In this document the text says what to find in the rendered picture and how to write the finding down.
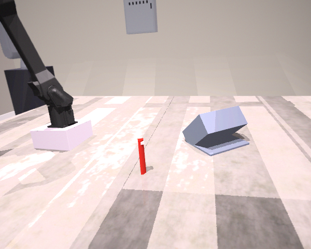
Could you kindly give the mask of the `red peg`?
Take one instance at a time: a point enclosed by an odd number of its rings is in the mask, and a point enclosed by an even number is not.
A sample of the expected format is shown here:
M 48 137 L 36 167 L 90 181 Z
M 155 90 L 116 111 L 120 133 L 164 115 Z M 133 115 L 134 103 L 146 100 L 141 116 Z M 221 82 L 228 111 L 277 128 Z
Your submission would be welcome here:
M 139 150 L 140 171 L 141 171 L 141 175 L 143 175 L 146 173 L 144 139 L 138 139 L 137 145 L 138 145 L 138 150 Z

